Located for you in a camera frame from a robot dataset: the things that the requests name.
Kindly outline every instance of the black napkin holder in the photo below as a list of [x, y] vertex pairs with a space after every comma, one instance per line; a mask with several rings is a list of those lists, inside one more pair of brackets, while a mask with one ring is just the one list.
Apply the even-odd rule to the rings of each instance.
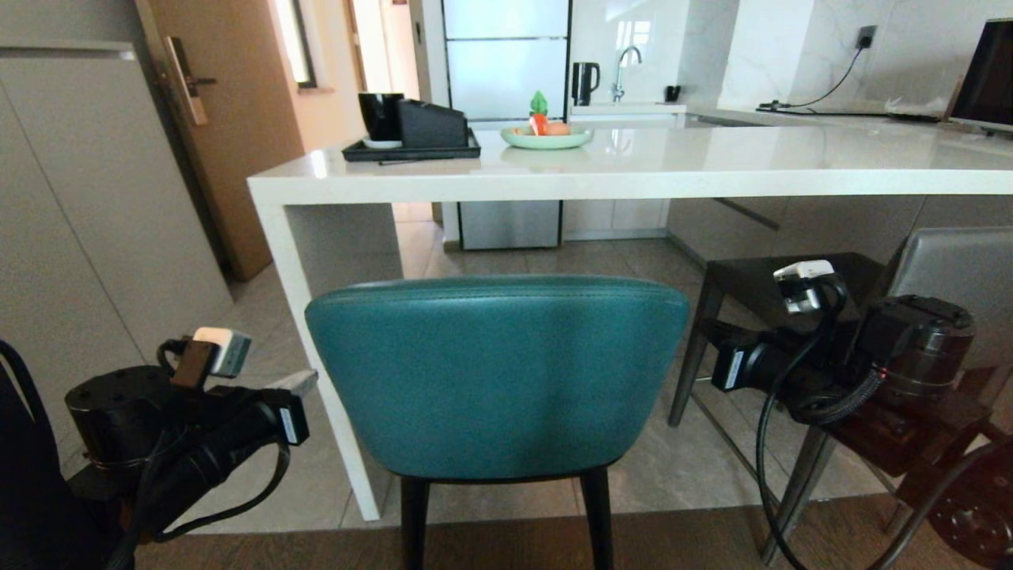
[[468, 147], [468, 119], [460, 110], [411, 99], [397, 105], [404, 148]]

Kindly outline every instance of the black mug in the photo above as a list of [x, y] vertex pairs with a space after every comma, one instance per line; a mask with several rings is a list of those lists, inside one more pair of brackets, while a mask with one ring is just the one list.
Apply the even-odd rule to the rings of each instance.
[[679, 93], [683, 90], [682, 85], [669, 85], [665, 88], [665, 102], [676, 102], [679, 100]]
[[370, 138], [375, 141], [401, 140], [401, 116], [397, 101], [403, 93], [359, 93], [359, 108]]

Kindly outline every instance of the kitchen island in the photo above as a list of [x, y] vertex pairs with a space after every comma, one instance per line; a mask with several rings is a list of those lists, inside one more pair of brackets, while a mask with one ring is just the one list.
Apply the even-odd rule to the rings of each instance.
[[1013, 142], [943, 128], [601, 129], [563, 151], [477, 138], [478, 159], [380, 166], [346, 163], [335, 147], [249, 178], [366, 520], [379, 516], [375, 487], [389, 477], [364, 461], [303, 311], [331, 290], [401, 276], [390, 202], [1013, 193]]

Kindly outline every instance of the freezer drawer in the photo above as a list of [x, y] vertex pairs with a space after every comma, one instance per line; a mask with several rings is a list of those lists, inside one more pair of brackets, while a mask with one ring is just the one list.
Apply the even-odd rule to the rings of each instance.
[[562, 201], [460, 201], [464, 249], [555, 247]]
[[448, 39], [562, 37], [569, 23], [566, 0], [444, 0]]
[[451, 106], [469, 120], [527, 120], [541, 89], [549, 116], [562, 117], [566, 98], [565, 39], [448, 42]]

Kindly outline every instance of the tiled floor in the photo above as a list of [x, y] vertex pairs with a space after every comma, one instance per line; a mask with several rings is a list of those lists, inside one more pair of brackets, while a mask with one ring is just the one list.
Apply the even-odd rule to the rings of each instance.
[[[557, 249], [445, 252], [443, 231], [426, 221], [427, 205], [401, 205], [396, 212], [401, 260], [407, 278], [495, 272], [582, 272], [626, 274], [660, 280], [686, 294], [695, 306], [701, 271], [664, 239], [567, 242]], [[239, 329], [254, 337], [244, 374], [233, 381], [260, 387], [307, 367], [285, 304], [278, 273], [268, 267], [250, 282], [234, 288], [236, 305], [209, 325]], [[722, 319], [759, 328], [760, 323], [733, 302]], [[680, 355], [685, 347], [680, 348]], [[712, 362], [704, 362], [706, 373]], [[681, 361], [677, 360], [646, 428], [633, 450], [610, 470], [615, 512], [694, 509], [756, 504], [759, 494], [747, 470], [707, 420], [706, 406], [747, 457], [753, 455], [755, 426], [762, 406], [758, 393], [724, 395], [706, 383], [697, 385], [683, 424], [666, 424]], [[398, 523], [400, 493], [391, 485], [380, 521], [364, 522], [352, 497], [340, 456], [330, 436], [319, 397], [307, 408], [312, 436], [294, 449], [292, 466], [278, 491], [241, 516], [206, 528], [209, 533], [282, 532], [365, 527]], [[778, 414], [768, 445], [768, 478], [782, 492], [804, 428]], [[212, 491], [187, 518], [238, 504], [256, 494], [274, 469], [272, 450], [263, 450]], [[840, 497], [882, 492], [883, 487], [853, 455], [839, 451], [815, 496]], [[582, 512], [574, 481], [506, 486], [436, 486], [431, 522], [535, 518]]]

